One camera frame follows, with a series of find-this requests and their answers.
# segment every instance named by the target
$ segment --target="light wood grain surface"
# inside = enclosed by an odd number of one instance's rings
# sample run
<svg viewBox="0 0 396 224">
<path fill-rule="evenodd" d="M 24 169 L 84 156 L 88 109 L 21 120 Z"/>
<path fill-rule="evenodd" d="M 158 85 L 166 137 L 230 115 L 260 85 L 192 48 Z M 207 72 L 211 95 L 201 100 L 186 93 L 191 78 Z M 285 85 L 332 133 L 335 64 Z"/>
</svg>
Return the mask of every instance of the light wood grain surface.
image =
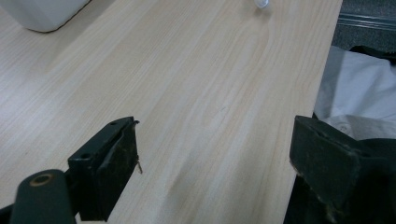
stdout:
<svg viewBox="0 0 396 224">
<path fill-rule="evenodd" d="M 282 223 L 341 0 L 93 0 L 60 30 L 0 8 L 0 206 L 133 115 L 144 173 L 109 223 Z"/>
</svg>

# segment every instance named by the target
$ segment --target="white cloth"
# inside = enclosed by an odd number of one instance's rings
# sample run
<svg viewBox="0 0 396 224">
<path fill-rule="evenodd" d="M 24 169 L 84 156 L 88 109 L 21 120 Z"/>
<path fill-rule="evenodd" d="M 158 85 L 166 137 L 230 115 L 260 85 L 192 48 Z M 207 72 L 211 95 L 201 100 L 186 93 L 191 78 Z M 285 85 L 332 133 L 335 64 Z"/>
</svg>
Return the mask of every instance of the white cloth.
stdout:
<svg viewBox="0 0 396 224">
<path fill-rule="evenodd" d="M 358 140 L 396 138 L 396 67 L 331 47 L 314 111 Z"/>
</svg>

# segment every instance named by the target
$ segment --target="black clamp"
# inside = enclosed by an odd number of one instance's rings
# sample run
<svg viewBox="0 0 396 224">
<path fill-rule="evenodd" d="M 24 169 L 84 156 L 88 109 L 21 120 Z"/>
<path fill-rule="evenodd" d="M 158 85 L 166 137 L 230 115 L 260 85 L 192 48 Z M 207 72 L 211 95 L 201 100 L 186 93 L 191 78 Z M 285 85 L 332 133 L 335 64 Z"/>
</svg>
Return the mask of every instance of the black clamp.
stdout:
<svg viewBox="0 0 396 224">
<path fill-rule="evenodd" d="M 298 177 L 285 224 L 396 223 L 396 140 L 356 141 L 297 116 L 290 162 Z"/>
<path fill-rule="evenodd" d="M 14 204 L 0 210 L 0 223 L 107 221 L 136 165 L 133 117 L 108 123 L 69 159 L 69 170 L 46 170 L 24 179 Z"/>
</svg>

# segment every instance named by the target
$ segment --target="small white object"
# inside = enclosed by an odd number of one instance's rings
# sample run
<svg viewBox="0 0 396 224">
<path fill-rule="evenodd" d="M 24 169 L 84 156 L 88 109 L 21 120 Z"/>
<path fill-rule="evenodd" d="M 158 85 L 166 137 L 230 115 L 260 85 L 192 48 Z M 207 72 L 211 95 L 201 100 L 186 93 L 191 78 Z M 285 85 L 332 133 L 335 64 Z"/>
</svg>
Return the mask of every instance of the small white object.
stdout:
<svg viewBox="0 0 396 224">
<path fill-rule="evenodd" d="M 22 26 L 38 32 L 58 29 L 90 0 L 0 0 L 2 7 Z"/>
<path fill-rule="evenodd" d="M 254 0 L 254 3 L 256 3 L 256 6 L 259 8 L 268 6 L 268 0 Z"/>
</svg>

